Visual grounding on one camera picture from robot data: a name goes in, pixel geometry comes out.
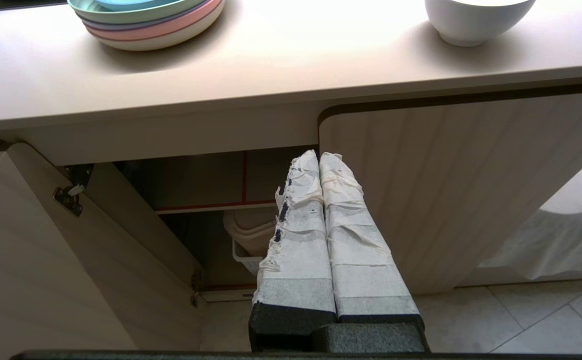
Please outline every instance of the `cabinet hinge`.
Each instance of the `cabinet hinge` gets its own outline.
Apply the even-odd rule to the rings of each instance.
[[[93,164],[65,166],[64,170],[67,172],[69,180],[73,185],[55,189],[53,199],[77,217],[82,214],[80,194],[89,184],[90,176],[93,172]]]
[[[202,291],[202,270],[195,269],[193,275],[191,275],[191,289],[193,289],[193,295],[191,295],[191,305],[197,308],[197,298],[200,296],[200,291]]]

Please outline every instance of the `tiled floor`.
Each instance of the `tiled floor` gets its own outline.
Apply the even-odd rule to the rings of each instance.
[[[416,296],[435,353],[582,354],[582,280]]]

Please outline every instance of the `white plastic bag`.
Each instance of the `white plastic bag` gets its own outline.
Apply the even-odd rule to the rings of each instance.
[[[582,170],[479,267],[512,267],[529,280],[582,272]]]

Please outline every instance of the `countertop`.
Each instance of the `countertop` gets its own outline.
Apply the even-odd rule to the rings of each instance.
[[[144,107],[185,113],[578,77],[582,0],[538,0],[476,48],[443,43],[423,0],[227,0],[204,34],[146,53],[99,44],[67,5],[0,11],[0,130]]]

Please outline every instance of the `cabinet door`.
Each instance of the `cabinet door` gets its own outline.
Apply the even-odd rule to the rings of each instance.
[[[25,144],[0,152],[0,359],[27,349],[199,348],[199,300],[124,228]]]
[[[355,172],[415,294],[455,287],[582,168],[582,93],[439,100],[320,125],[320,151]]]
[[[85,193],[149,253],[191,286],[192,275],[202,266],[112,163],[95,164]]]

